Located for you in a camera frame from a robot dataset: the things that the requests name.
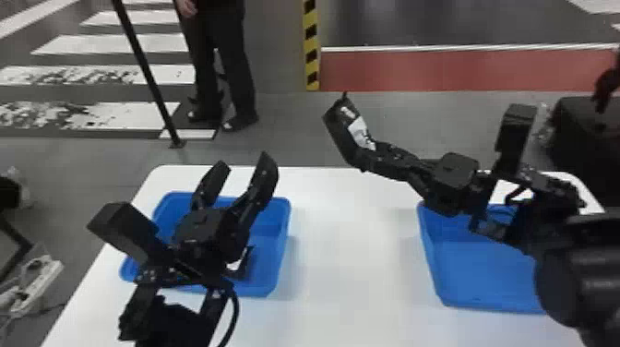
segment black and yellow striped post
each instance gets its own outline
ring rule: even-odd
[[[318,44],[318,11],[316,0],[304,1],[304,62],[305,88],[318,90],[318,58],[320,46]]]

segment blue tray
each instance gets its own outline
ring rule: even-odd
[[[163,197],[153,213],[153,221],[160,228],[157,233],[163,242],[169,244],[176,224],[189,211],[192,193],[172,192]],[[218,197],[215,207],[230,206],[235,197]],[[249,245],[254,249],[250,253],[248,275],[242,281],[232,280],[234,290],[239,296],[265,297],[278,284],[280,264],[284,255],[286,238],[289,231],[291,203],[286,198],[275,197],[267,207],[258,214],[250,230]],[[120,269],[121,279],[133,281],[137,274],[137,263],[127,257]],[[185,292],[204,293],[199,285],[181,286],[176,289]]]
[[[515,213],[491,205],[489,216],[509,222]],[[426,261],[444,305],[544,313],[534,290],[534,260],[508,245],[471,233],[471,216],[441,216],[418,206]]]

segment black box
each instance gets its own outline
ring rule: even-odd
[[[590,97],[563,98],[554,108],[549,154],[559,170],[574,174],[604,205],[620,205],[620,98],[605,114]]]

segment white stripe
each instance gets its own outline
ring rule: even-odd
[[[588,13],[620,13],[618,0],[568,0]]]
[[[428,46],[351,46],[322,47],[321,52],[434,52],[434,51],[538,51],[538,50],[610,50],[617,43],[560,43],[560,44],[438,44]]]
[[[140,24],[175,24],[179,22],[173,9],[157,9],[145,11],[127,11],[127,15],[134,25]],[[102,11],[86,19],[82,26],[121,25],[114,11]]]
[[[177,129],[179,138],[182,139],[213,139],[215,130],[213,129]],[[170,138],[168,130],[163,130],[160,134],[161,139]]]
[[[146,53],[187,52],[182,33],[139,34]],[[125,35],[61,35],[32,52],[43,54],[130,54]]]
[[[166,102],[173,114],[179,102]],[[75,105],[68,102],[0,103],[0,126],[66,130],[161,130],[163,121],[154,102],[100,102]]]
[[[47,0],[0,21],[0,40],[79,0]]]
[[[151,65],[160,85],[193,84],[191,65]],[[0,70],[0,86],[147,84],[139,66],[7,66]]]
[[[173,4],[173,0],[123,0],[125,5],[142,5],[142,4]]]

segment black pole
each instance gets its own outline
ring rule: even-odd
[[[153,99],[155,100],[155,103],[157,103],[157,107],[160,109],[161,119],[163,119],[166,130],[170,133],[170,139],[173,141],[173,144],[170,147],[180,149],[185,145],[185,141],[179,138],[179,135],[176,133],[173,120],[168,114],[166,105],[163,102],[160,88],[157,86],[155,78],[153,78],[153,74],[150,72],[149,61],[147,61],[147,57],[144,55],[144,51],[142,51],[140,42],[137,40],[136,31],[134,30],[133,24],[131,24],[131,20],[129,20],[129,16],[125,10],[125,5],[122,0],[112,0],[112,5],[114,6],[114,11],[116,11],[116,16],[120,19],[121,25],[125,30],[125,35],[129,40],[129,44],[131,44],[131,49],[134,51],[134,56],[136,57],[137,63],[140,65],[144,78],[147,80],[150,93],[153,95]]]
[[[19,262],[30,252],[32,249],[32,243],[28,241],[21,233],[19,233],[13,226],[0,214],[0,232],[4,232],[8,237],[18,244],[18,251],[7,261],[7,263],[0,269],[0,283],[6,280],[8,274],[19,264]]]

